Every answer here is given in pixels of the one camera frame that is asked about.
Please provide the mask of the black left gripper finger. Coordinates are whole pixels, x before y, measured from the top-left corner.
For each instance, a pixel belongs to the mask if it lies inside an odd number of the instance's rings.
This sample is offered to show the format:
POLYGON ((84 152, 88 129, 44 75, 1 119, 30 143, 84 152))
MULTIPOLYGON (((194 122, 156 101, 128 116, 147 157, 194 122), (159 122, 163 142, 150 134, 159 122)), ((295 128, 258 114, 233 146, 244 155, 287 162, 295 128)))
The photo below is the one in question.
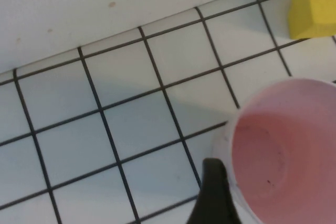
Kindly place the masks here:
POLYGON ((223 162, 206 158, 202 171, 201 189, 187 224, 241 224, 223 162))

